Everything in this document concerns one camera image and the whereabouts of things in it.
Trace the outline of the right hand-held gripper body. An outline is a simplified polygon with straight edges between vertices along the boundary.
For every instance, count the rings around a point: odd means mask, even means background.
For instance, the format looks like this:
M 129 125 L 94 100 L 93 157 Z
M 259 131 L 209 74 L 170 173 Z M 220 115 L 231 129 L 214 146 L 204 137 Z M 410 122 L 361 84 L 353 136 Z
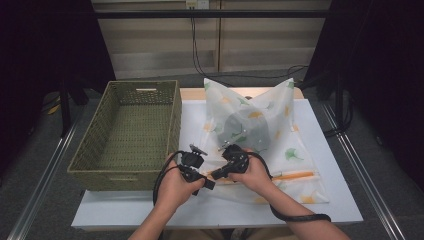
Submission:
M 238 145 L 229 145 L 222 154 L 227 164 L 221 168 L 222 174 L 244 173 L 249 164 L 248 154 Z

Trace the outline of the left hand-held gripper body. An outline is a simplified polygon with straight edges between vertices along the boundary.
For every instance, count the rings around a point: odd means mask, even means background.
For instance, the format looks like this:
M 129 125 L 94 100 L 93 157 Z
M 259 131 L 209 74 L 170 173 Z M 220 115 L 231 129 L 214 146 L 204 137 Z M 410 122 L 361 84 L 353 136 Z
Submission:
M 179 170 L 183 178 L 187 182 L 194 182 L 198 179 L 206 179 L 206 176 L 200 174 L 198 170 L 204 163 L 202 155 L 207 156 L 207 153 L 199 149 L 193 144 L 189 145 L 191 151 L 184 152 L 181 157 L 181 163 L 179 164 Z

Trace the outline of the black clothing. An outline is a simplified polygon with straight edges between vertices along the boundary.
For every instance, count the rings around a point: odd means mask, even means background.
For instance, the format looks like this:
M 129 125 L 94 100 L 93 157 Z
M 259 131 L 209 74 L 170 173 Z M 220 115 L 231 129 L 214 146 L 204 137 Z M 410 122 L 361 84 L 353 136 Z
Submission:
M 267 150 L 271 139 L 268 122 L 260 111 L 242 110 L 231 114 L 217 135 L 218 143 L 236 144 L 256 152 Z

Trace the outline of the leaf print mesh laundry bag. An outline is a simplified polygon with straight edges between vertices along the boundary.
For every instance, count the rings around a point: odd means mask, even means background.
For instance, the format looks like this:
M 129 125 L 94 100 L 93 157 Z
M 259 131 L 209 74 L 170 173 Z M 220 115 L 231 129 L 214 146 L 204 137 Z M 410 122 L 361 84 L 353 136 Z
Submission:
M 295 84 L 288 79 L 272 89 L 248 100 L 234 90 L 206 78 L 206 121 L 203 125 L 200 148 L 208 154 L 200 172 L 210 176 L 223 167 L 224 145 L 218 143 L 221 124 L 233 113 L 260 111 L 268 122 L 271 139 L 267 150 L 260 155 L 269 169 L 273 183 L 296 201 L 321 204 L 329 201 L 319 171 L 307 151 L 299 127 L 294 120 Z

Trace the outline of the green woven basket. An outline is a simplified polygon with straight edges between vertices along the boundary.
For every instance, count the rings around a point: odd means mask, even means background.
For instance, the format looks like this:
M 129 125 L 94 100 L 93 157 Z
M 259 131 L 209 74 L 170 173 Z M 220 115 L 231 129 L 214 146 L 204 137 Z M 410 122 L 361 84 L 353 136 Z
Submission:
M 151 190 L 179 148 L 179 82 L 108 83 L 67 172 L 90 191 Z

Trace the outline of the person's right hand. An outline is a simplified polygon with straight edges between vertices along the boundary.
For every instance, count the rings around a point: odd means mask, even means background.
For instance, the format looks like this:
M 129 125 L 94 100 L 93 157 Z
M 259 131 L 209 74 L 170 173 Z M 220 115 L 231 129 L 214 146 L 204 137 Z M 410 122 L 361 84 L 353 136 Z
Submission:
M 278 191 L 278 188 L 269 178 L 266 168 L 260 159 L 249 155 L 248 160 L 248 168 L 244 173 L 229 173 L 228 177 L 232 181 L 244 184 L 248 189 L 265 199 L 270 198 Z

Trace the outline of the person's left hand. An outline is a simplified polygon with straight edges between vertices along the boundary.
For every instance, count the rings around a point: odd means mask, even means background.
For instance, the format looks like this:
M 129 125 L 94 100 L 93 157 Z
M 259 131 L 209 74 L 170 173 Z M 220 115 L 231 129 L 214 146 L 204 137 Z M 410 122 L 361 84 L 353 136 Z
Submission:
M 154 209 L 174 214 L 195 191 L 203 187 L 204 183 L 203 178 L 191 183 L 187 182 L 181 175 L 175 160 L 171 159 L 167 164 L 166 174 L 160 183 Z

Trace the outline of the black metal stand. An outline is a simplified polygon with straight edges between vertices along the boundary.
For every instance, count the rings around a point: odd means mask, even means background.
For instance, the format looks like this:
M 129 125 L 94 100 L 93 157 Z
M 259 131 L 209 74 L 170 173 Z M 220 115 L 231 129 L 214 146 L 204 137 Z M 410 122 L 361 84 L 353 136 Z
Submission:
M 86 105 L 89 98 L 84 91 L 82 83 L 70 76 L 61 78 L 59 96 L 62 114 L 61 136 L 64 137 L 71 128 L 70 99 L 72 99 L 76 105 L 81 106 Z
M 301 83 L 297 84 L 300 90 L 310 87 L 316 88 L 316 96 L 319 100 L 328 100 L 334 94 L 334 125 L 329 130 L 324 130 L 325 137 L 333 137 L 345 132 L 353 119 L 353 107 L 351 102 L 345 102 L 344 80 L 339 74 L 324 71 L 313 77 L 305 77 Z

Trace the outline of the black horizontal bar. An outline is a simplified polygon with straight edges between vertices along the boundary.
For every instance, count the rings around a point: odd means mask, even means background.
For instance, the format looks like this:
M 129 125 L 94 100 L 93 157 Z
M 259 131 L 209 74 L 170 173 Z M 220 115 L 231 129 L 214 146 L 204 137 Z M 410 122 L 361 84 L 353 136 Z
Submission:
M 146 10 L 96 11 L 99 19 L 153 18 L 326 18 L 329 10 Z

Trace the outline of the dark curtain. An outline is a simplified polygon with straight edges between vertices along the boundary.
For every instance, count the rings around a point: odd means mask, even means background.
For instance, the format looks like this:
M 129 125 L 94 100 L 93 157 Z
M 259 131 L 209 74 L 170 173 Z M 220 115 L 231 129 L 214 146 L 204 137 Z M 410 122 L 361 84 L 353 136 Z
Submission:
M 424 191 L 424 0 L 331 0 L 305 81 L 341 81 Z
M 0 0 L 0 176 L 36 125 L 45 95 L 103 92 L 115 78 L 92 0 Z

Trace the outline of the metal floor rail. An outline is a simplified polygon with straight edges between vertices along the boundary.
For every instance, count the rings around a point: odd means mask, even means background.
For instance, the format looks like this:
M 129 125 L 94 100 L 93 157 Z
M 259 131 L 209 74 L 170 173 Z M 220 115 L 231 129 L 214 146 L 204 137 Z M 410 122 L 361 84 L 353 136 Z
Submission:
M 372 204 L 373 209 L 388 234 L 389 239 L 406 240 L 396 218 L 375 186 L 348 135 L 344 131 L 339 130 L 339 125 L 336 123 L 335 111 L 329 104 L 323 104 L 322 108 L 332 129 L 337 131 L 336 137 L 347 155 L 347 158 L 349 159 L 349 162 L 354 169 L 367 198 Z
M 38 214 L 38 211 L 46 197 L 47 191 L 51 185 L 52 179 L 56 174 L 70 143 L 73 140 L 76 128 L 80 122 L 86 107 L 79 107 L 76 110 L 75 119 L 71 122 L 71 127 L 67 130 L 64 136 L 59 139 L 59 142 L 49 159 L 49 162 L 38 181 L 35 190 L 27 201 L 18 220 L 12 228 L 7 240 L 25 240 L 28 232 Z

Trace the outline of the white wall outlet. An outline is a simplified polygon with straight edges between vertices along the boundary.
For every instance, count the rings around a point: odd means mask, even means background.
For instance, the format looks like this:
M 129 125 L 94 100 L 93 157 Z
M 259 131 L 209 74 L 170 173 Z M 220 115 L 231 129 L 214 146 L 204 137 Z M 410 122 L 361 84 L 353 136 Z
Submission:
M 186 0 L 187 9 L 208 10 L 210 7 L 209 0 Z

